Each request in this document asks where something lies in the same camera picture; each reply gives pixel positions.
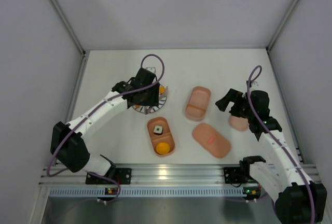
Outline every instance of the black bracket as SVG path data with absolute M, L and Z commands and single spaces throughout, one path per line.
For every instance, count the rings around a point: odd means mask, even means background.
M 121 81 L 116 83 L 114 87 L 112 87 L 112 91 L 116 91 L 118 93 L 129 92 L 134 89 L 139 89 L 151 85 L 156 79 L 156 75 L 151 71 L 140 68 L 135 77 L 130 79 L 130 82 Z M 159 86 L 160 83 L 156 83 L 153 87 L 136 92 L 130 93 L 122 96 L 123 99 L 127 100 L 128 108 L 132 105 L 140 105 L 140 106 L 158 106 L 159 105 Z
M 243 173 L 243 169 L 241 167 L 224 167 L 224 178 L 226 184 L 231 184 L 234 187 L 239 187 L 241 184 L 245 183 L 257 183 L 257 181 L 252 178 L 248 178 Z M 246 195 L 243 197 L 246 200 L 258 199 L 260 197 L 260 187 L 243 187 L 243 193 Z
M 245 177 L 241 174 L 240 167 L 224 167 L 224 177 L 226 184 L 244 184 Z
M 254 133 L 257 140 L 259 140 L 261 134 L 266 133 L 266 131 L 251 110 L 248 101 L 249 97 L 252 100 L 257 114 L 264 122 L 264 125 L 266 125 L 270 131 L 278 130 L 281 132 L 282 128 L 278 121 L 270 116 L 270 99 L 268 93 L 265 91 L 254 90 L 250 95 L 247 95 L 247 93 L 244 94 L 237 90 L 230 89 L 228 93 L 215 104 L 220 111 L 226 111 L 228 104 L 234 102 L 234 105 L 229 111 L 230 114 L 235 117 L 248 119 L 250 131 Z
M 121 185 L 129 185 L 131 182 L 131 168 L 114 168 L 112 171 L 112 177 L 105 175 L 105 177 L 111 178 Z M 108 180 L 101 179 L 99 177 L 87 174 L 85 184 L 87 185 L 106 185 L 111 184 Z
M 309 184 L 315 206 L 314 223 L 323 220 L 327 191 L 323 184 Z M 309 223 L 311 218 L 310 200 L 305 185 L 287 187 L 275 202 L 275 212 L 282 224 Z
M 61 141 L 70 131 L 72 129 L 62 122 L 53 127 L 51 154 L 54 154 Z M 80 132 L 74 132 L 57 154 L 57 159 L 73 173 L 82 170 L 90 159 L 90 153 L 81 136 Z

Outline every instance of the metal frame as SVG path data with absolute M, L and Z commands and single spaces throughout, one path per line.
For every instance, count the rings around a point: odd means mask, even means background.
M 273 48 L 276 40 L 280 36 L 282 30 L 285 28 L 287 22 L 289 21 L 290 17 L 294 13 L 297 5 L 299 4 L 300 0 L 292 0 L 290 6 L 288 7 L 287 12 L 285 13 L 284 17 L 282 18 L 281 22 L 278 25 L 278 28 L 274 32 L 272 39 L 269 42 L 269 45 L 267 47 L 268 54 L 270 53 L 271 49 Z
M 270 54 L 270 51 L 275 44 L 276 40 L 280 36 L 282 30 L 285 28 L 287 22 L 289 21 L 291 15 L 293 14 L 294 10 L 296 9 L 296 6 L 298 5 L 300 0 L 292 0 L 292 3 L 290 4 L 287 12 L 285 13 L 282 21 L 280 22 L 278 28 L 276 29 L 275 33 L 273 34 L 269 45 L 267 47 L 267 53 Z M 56 11 L 57 15 L 59 16 L 60 20 L 62 21 L 64 27 L 66 28 L 68 34 L 70 35 L 71 39 L 73 40 L 75 46 L 79 50 L 82 61 L 79 66 L 79 70 L 76 77 L 75 86 L 72 92 L 70 104 L 68 106 L 68 111 L 65 120 L 69 121 L 72 118 L 73 111 L 75 108 L 76 100 L 78 97 L 80 85 L 83 79 L 85 67 L 87 65 L 87 59 L 88 55 L 86 54 L 86 51 L 83 49 L 82 45 L 80 44 L 75 32 L 73 31 L 73 28 L 71 27 L 68 19 L 66 18 L 63 10 L 61 9 L 59 3 L 57 0 L 50 0 L 50 3 L 54 10 Z M 286 99 L 284 97 L 283 90 L 280 86 L 279 80 L 278 80 L 278 74 L 275 71 L 273 61 L 270 58 L 270 63 L 273 69 L 274 76 L 276 78 L 276 82 L 278 85 L 278 89 L 280 91 L 284 107 L 286 109 L 286 115 L 288 118 L 289 125 L 291 127 L 292 136 L 297 142 L 297 135 L 296 131 L 293 126 L 293 121 L 291 118 L 291 115 L 289 114 L 289 109 L 287 107 Z M 301 153 L 298 150 L 298 155 L 300 162 L 302 162 Z M 133 190 L 147 190 L 147 189 L 158 189 L 161 190 L 161 187 L 165 189 L 172 190 L 172 189 L 179 189 L 179 190 L 190 190 L 190 191 L 181 191 L 181 196 L 199 196 L 200 190 L 217 190 L 215 194 L 210 194 L 206 196 L 225 196 L 222 195 L 221 191 L 218 190 L 227 190 L 229 186 L 225 185 L 224 183 L 224 175 L 223 175 L 223 166 L 222 165 L 157 165 L 157 164 L 151 164 L 151 165 L 141 165 L 141 164 L 123 164 L 118 165 L 118 167 L 131 167 L 132 170 L 132 184 L 129 186 L 123 186 L 123 189 L 126 190 L 125 192 L 127 194 L 130 194 L 129 192 L 133 192 Z M 59 170 L 63 168 L 61 164 L 56 164 L 52 170 Z M 311 176 L 315 182 L 320 182 L 320 177 L 318 175 L 318 171 L 315 167 L 315 165 L 312 164 L 304 164 L 303 168 L 306 173 L 308 173 L 309 176 Z M 39 187 L 38 187 L 38 196 L 37 200 L 35 202 L 33 212 L 31 215 L 30 223 L 36 224 L 41 223 L 41 220 L 44 215 L 44 210 L 46 207 L 47 199 L 51 193 L 51 189 L 58 189 L 58 190 L 71 190 L 71 189 L 86 189 L 90 190 L 91 188 L 101 187 L 103 186 L 87 186 L 85 185 L 85 173 L 75 173 L 72 174 L 70 172 L 65 172 L 62 175 L 59 175 L 58 177 L 54 178 L 48 178 L 45 176 L 45 170 L 43 171 L 43 175 L 40 178 Z M 60 191 L 52 191 L 52 196 L 55 196 L 55 192 L 59 193 L 58 197 L 61 197 Z M 137 191 L 139 193 L 136 193 L 135 196 L 145 196 L 147 197 L 146 193 L 142 193 L 141 191 Z M 83 194 L 77 194 L 76 197 L 83 197 Z M 331 220 L 332 217 L 332 211 L 331 211 L 330 203 L 327 202 L 327 208 L 326 208 L 326 217 L 325 222 L 323 224 L 330 223 L 329 220 Z
M 168 197 L 245 197 L 243 187 L 121 187 L 119 197 L 125 198 L 168 198 Z M 52 187 L 49 197 L 111 198 L 105 187 Z

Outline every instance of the white wall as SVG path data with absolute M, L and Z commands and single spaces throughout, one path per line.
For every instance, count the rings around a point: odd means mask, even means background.
M 271 58 L 305 158 L 332 196 L 332 0 L 301 0 Z
M 0 223 L 27 223 L 79 53 L 48 0 L 0 0 Z
M 266 47 L 291 0 L 59 0 L 90 49 Z

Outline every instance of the white table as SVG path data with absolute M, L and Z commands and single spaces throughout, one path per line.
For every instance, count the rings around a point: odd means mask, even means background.
M 92 140 L 86 141 L 90 152 L 103 154 L 115 163 L 131 164 L 237 164 L 243 157 L 254 155 L 261 155 L 271 162 L 249 130 L 238 132 L 229 126 L 228 111 L 231 105 L 223 113 L 214 104 L 230 88 L 245 92 L 250 72 L 260 64 L 263 71 L 257 80 L 259 89 L 268 92 L 271 115 L 282 126 L 286 141 L 297 158 L 281 97 L 264 49 L 91 51 L 74 117 L 100 101 L 117 82 L 135 76 L 141 59 L 149 53 L 159 55 L 165 63 L 165 75 L 161 81 L 169 87 L 165 106 L 149 115 L 140 114 L 134 109 L 120 113 L 102 127 Z M 146 59 L 144 66 L 156 67 L 157 76 L 160 75 L 161 66 L 157 59 Z M 188 120 L 184 115 L 191 90 L 198 85 L 212 92 L 205 119 L 201 122 L 210 124 L 232 144 L 230 153 L 222 159 L 212 157 L 196 143 L 191 133 L 200 122 Z M 155 155 L 146 128 L 148 120 L 158 116 L 168 120 L 176 146 L 173 154 L 163 158 Z

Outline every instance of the orange object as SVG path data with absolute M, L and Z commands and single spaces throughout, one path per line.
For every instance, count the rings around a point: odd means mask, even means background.
M 156 125 L 162 126 L 163 131 L 162 131 L 161 135 L 156 135 L 154 133 L 154 128 Z M 147 130 L 149 132 L 150 140 L 151 140 L 152 146 L 153 146 L 154 151 L 157 156 L 164 157 L 164 156 L 170 155 L 174 151 L 175 142 L 174 142 L 170 127 L 165 118 L 157 117 L 154 119 L 150 119 L 147 123 Z
M 193 130 L 192 136 L 205 150 L 216 158 L 225 157 L 231 149 L 229 141 L 208 124 L 199 124 Z
M 159 87 L 159 93 L 160 93 L 160 94 L 165 93 L 165 88 L 164 88 L 163 86 L 160 86 L 160 87 Z
M 228 123 L 232 128 L 240 132 L 244 132 L 249 128 L 248 120 L 245 118 L 238 118 L 231 115 L 228 118 Z
M 194 121 L 201 121 L 205 117 L 211 97 L 211 91 L 204 87 L 194 87 L 186 106 L 186 116 Z

